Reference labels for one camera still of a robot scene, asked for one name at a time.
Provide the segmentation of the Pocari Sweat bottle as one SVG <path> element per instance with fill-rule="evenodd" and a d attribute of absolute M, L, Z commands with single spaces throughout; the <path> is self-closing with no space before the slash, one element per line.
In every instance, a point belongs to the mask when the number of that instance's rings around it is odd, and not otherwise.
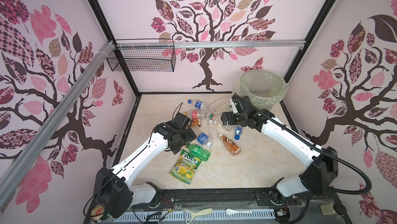
<path fill-rule="evenodd" d="M 212 147 L 213 146 L 212 142 L 210 141 L 209 136 L 207 136 L 204 133 L 201 133 L 201 134 L 198 135 L 197 141 L 198 141 L 199 144 L 205 145 L 207 147 Z"/>

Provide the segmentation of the green soda bottle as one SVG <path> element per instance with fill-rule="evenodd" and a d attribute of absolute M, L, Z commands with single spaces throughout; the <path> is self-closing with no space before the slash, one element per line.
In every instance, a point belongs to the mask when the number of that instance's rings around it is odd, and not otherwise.
<path fill-rule="evenodd" d="M 187 149 L 189 150 L 189 152 L 196 158 L 202 160 L 202 161 L 208 161 L 210 158 L 210 152 L 203 149 L 202 147 L 200 147 L 197 144 L 188 144 L 187 145 Z"/>

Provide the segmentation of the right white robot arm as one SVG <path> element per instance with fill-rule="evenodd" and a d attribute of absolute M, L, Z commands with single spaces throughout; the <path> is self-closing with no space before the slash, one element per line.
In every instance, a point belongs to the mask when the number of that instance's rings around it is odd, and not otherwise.
<path fill-rule="evenodd" d="M 329 152 L 336 156 L 334 149 L 325 149 L 303 138 L 267 109 L 253 106 L 247 96 L 240 97 L 235 94 L 232 97 L 232 109 L 221 114 L 223 125 L 241 125 L 271 137 L 306 167 L 299 175 L 281 178 L 275 183 L 273 187 L 279 196 L 286 198 L 304 192 L 321 195 L 337 177 L 338 162 L 325 155 Z"/>

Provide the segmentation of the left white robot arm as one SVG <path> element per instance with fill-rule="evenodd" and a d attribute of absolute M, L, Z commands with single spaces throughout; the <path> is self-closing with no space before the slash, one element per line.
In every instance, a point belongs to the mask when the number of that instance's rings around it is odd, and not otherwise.
<path fill-rule="evenodd" d="M 171 121 L 157 125 L 150 137 L 126 159 L 97 172 L 93 201 L 112 218 L 119 218 L 137 204 L 157 204 L 161 189 L 153 183 L 133 185 L 134 180 L 158 154 L 166 150 L 177 154 L 196 138 L 190 127 L 178 127 Z"/>

